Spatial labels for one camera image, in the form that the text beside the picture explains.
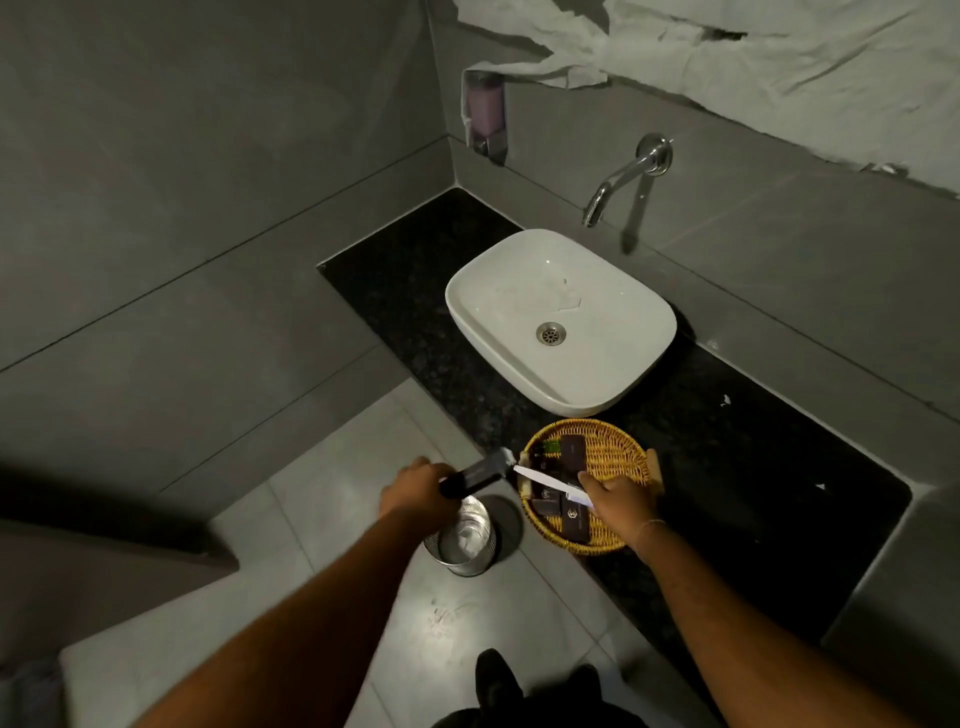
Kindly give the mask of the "person's left hand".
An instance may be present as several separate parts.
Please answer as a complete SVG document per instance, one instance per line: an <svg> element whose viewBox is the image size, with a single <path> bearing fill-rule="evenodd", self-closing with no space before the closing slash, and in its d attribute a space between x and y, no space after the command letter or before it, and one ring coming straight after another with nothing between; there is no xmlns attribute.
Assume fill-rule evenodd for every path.
<svg viewBox="0 0 960 728"><path fill-rule="evenodd" d="M461 502L443 497L440 488L383 488L378 521L401 524L416 540L452 526Z"/></svg>

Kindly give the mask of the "person's right hand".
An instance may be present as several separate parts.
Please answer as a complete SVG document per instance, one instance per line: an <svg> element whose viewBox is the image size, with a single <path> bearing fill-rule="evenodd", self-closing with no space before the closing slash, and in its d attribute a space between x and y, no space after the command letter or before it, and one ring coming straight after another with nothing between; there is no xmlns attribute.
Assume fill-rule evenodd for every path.
<svg viewBox="0 0 960 728"><path fill-rule="evenodd" d="M664 489L664 479L659 455L654 448L646 451L646 464L650 476L647 484L618 475L601 481L603 499L592 500L592 511L597 518L643 561L651 538L658 528L666 526L656 508L656 499Z"/></svg>

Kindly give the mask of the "black slim box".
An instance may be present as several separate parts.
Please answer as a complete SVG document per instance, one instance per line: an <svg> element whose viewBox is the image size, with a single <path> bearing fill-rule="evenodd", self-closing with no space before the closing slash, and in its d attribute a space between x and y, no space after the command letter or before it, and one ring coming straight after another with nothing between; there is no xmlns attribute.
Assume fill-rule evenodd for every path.
<svg viewBox="0 0 960 728"><path fill-rule="evenodd" d="M499 447L475 464L442 478L440 494L448 500L462 502L500 480L507 480L517 464L517 456L509 448Z"/></svg>

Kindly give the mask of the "person's right forearm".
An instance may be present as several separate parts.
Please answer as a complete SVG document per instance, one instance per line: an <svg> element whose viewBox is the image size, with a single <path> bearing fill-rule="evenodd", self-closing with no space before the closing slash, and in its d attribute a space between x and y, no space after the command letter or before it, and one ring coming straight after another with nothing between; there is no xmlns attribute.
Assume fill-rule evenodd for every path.
<svg viewBox="0 0 960 728"><path fill-rule="evenodd" d="M741 597L668 526L643 562L729 728L921 728Z"/></svg>

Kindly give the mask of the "person's left forearm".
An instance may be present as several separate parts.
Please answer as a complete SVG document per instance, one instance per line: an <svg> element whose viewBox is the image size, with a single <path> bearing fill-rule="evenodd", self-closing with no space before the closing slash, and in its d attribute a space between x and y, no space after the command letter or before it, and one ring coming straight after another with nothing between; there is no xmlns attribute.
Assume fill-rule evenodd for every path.
<svg viewBox="0 0 960 728"><path fill-rule="evenodd" d="M344 728L409 563L459 504L399 507L232 637L135 728Z"/></svg>

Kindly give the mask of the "round wicker basket tray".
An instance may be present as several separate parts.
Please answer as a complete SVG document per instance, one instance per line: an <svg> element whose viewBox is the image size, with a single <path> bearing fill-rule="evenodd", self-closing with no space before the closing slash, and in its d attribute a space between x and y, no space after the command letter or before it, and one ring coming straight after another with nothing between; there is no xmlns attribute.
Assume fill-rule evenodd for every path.
<svg viewBox="0 0 960 728"><path fill-rule="evenodd" d="M576 476L571 477L560 464L560 458L544 458L537 445L543 440L560 439L565 434L580 434L586 441L587 471L597 480L610 480L625 476L641 484L647 484L650 475L646 464L646 452L626 431L596 418L566 418L553 422L537 431L518 455L519 465L550 472L556 478L568 478L579 485ZM580 544L565 540L561 534L560 516L538 516L530 506L531 486L516 476L521 508L539 536L554 546L577 556L601 556L621 551L627 545L590 510L591 542Z"/></svg>

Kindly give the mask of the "shiny metal waste bin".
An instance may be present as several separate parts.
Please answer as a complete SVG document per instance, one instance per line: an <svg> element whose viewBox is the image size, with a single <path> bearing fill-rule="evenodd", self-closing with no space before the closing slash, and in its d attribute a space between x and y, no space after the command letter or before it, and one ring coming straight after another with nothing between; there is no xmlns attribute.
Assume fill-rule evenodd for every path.
<svg viewBox="0 0 960 728"><path fill-rule="evenodd" d="M499 546L497 525L476 496L461 501L456 521L423 541L426 552L458 577L479 577L494 564Z"/></svg>

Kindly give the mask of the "white ceramic wash basin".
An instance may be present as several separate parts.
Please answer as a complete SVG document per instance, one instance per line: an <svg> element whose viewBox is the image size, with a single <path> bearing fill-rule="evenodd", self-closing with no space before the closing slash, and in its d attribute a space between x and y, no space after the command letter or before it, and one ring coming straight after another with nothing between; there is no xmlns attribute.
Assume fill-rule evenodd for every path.
<svg viewBox="0 0 960 728"><path fill-rule="evenodd" d="M678 333L669 303L558 232L514 233L465 264L445 302L461 334L533 404L587 418L618 403ZM557 322L559 346L536 329Z"/></svg>

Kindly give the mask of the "person's black shoe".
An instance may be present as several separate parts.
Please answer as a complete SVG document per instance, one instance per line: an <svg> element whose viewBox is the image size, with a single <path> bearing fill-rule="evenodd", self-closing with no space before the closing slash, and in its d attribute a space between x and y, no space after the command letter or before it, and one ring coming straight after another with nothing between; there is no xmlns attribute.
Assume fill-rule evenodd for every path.
<svg viewBox="0 0 960 728"><path fill-rule="evenodd" d="M494 648L481 652L474 668L474 685L483 715L499 715L517 709L524 692L507 661Z"/></svg>
<svg viewBox="0 0 960 728"><path fill-rule="evenodd" d="M603 702L602 684L596 667L588 662L578 664L558 688L565 703L580 706Z"/></svg>

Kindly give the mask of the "person's black trousers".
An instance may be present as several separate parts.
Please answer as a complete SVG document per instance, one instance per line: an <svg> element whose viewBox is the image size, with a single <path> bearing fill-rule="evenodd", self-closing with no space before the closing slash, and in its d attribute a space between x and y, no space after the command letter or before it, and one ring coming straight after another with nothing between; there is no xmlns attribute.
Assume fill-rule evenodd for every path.
<svg viewBox="0 0 960 728"><path fill-rule="evenodd" d="M650 728L639 716L603 699L539 693L493 708L466 708L429 728Z"/></svg>

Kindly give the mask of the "white crumpled paper covering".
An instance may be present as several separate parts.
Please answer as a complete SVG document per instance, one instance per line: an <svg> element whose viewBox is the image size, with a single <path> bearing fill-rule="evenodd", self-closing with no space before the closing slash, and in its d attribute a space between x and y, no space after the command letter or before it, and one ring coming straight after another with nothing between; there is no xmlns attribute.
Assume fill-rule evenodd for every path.
<svg viewBox="0 0 960 728"><path fill-rule="evenodd" d="M453 0L458 21L550 51L478 63L563 89L616 77L833 162L960 196L960 0Z"/></svg>

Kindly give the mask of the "chrome wall faucet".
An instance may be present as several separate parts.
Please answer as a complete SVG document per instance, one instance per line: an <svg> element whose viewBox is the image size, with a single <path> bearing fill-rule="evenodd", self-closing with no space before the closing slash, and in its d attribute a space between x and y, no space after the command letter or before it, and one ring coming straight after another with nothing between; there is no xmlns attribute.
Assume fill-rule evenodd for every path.
<svg viewBox="0 0 960 728"><path fill-rule="evenodd" d="M666 174L673 163L672 140L662 134L649 132L636 145L634 159L604 179L591 196L582 212L582 226L596 227L610 200L622 188L639 177L659 177Z"/></svg>

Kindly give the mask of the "wall soap dispenser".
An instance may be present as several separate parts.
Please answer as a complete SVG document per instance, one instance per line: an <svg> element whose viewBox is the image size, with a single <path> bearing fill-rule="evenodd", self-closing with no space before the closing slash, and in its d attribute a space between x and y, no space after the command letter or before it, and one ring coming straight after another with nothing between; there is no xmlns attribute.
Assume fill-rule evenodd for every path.
<svg viewBox="0 0 960 728"><path fill-rule="evenodd" d="M509 153L506 120L506 78L490 70L462 72L461 116L467 147L496 166Z"/></svg>

